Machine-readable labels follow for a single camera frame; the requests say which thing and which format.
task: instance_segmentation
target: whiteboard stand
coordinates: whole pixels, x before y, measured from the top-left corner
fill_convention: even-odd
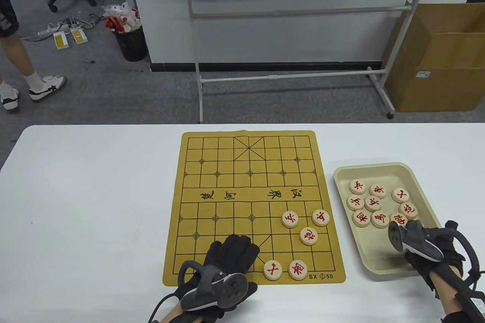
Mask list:
[[[192,33],[192,47],[194,51],[194,62],[196,64],[197,88],[199,90],[199,123],[204,122],[203,109],[203,86],[206,83],[213,82],[232,82],[232,81],[275,81],[280,79],[295,79],[295,78],[314,78],[314,77],[335,77],[335,76],[354,76],[366,75],[371,79],[372,84],[381,97],[384,106],[388,110],[387,118],[393,119],[395,108],[389,99],[384,88],[388,79],[389,73],[393,68],[394,62],[397,58],[398,52],[401,48],[402,42],[406,36],[411,20],[418,7],[419,0],[413,0],[410,5],[400,7],[377,7],[377,8],[341,8],[341,9],[318,9],[318,10],[277,10],[268,12],[238,12],[238,13],[218,13],[218,14],[198,14],[194,13],[192,7],[192,0],[187,0],[189,6],[189,16]],[[320,14],[350,14],[350,13],[371,13],[371,12],[407,12],[402,28],[398,34],[393,50],[390,53],[389,60],[383,70],[373,70],[368,67],[367,70],[354,70],[347,72],[319,72],[319,73],[300,73],[300,74],[270,74],[267,76],[253,76],[253,77],[231,77],[231,78],[202,78],[199,67],[199,34],[196,28],[196,20],[210,20],[210,19],[227,19],[227,18],[242,18],[242,17],[281,17],[281,16],[303,16],[303,15],[320,15]]]

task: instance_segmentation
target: white sneaker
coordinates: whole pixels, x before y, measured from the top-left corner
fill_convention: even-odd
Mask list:
[[[7,111],[15,111],[19,106],[19,91],[15,88],[12,89],[16,94],[16,98],[2,98],[2,95],[0,95],[0,103],[2,103],[3,108]]]
[[[47,76],[43,77],[42,80],[45,82],[42,91],[34,92],[29,88],[29,96],[34,102],[43,100],[52,93],[59,91],[66,84],[67,78],[66,76]]]

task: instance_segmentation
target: black shorts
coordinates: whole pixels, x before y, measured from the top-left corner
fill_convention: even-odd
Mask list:
[[[10,37],[19,30],[19,22],[10,0],[0,0],[0,38]]]

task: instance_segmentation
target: beige plastic tray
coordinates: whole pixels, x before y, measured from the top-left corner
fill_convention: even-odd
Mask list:
[[[352,194],[349,190],[352,179],[364,181],[368,188],[362,195],[364,198],[369,195],[372,184],[385,186],[388,195],[382,199],[382,211],[388,215],[398,212],[399,207],[391,197],[392,191],[397,187],[404,187],[409,191],[410,202],[418,208],[417,219],[428,228],[441,227],[412,170],[400,162],[355,165],[338,168],[334,178],[364,266],[378,275],[412,272],[413,268],[404,255],[397,252],[389,242],[388,229],[377,228],[372,224],[364,228],[356,226],[352,220],[353,211],[347,207],[347,198]]]

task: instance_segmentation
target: black glove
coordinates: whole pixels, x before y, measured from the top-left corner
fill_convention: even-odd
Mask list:
[[[246,274],[254,261],[260,253],[260,248],[251,243],[251,239],[247,236],[230,235],[220,243],[215,241],[212,243],[207,252],[204,266],[213,265],[223,271],[224,273],[243,273]],[[200,282],[200,274],[195,273],[194,276],[184,285],[175,291],[175,296],[180,300],[192,289],[197,288]],[[258,285],[250,282],[244,302],[249,296],[254,294],[258,289]],[[229,309],[221,309],[218,306],[211,306],[209,308],[201,309],[194,312],[184,312],[183,315],[190,315],[194,320],[202,317],[205,323],[213,323],[218,318],[222,318],[227,311],[233,311],[237,306],[232,306]]]
[[[458,224],[454,221],[448,221],[445,224],[446,228],[454,228],[458,227]],[[423,277],[424,281],[428,284],[431,290],[435,289],[435,285],[431,281],[429,277],[429,273],[433,271],[439,264],[446,264],[456,267],[461,276],[463,276],[463,261],[465,258],[463,255],[460,255],[456,252],[453,246],[453,236],[438,236],[434,241],[430,241],[433,245],[438,247],[441,252],[443,252],[444,259],[442,262],[434,262],[425,259],[413,252],[406,252],[405,257],[406,260],[416,269],[418,273]]]

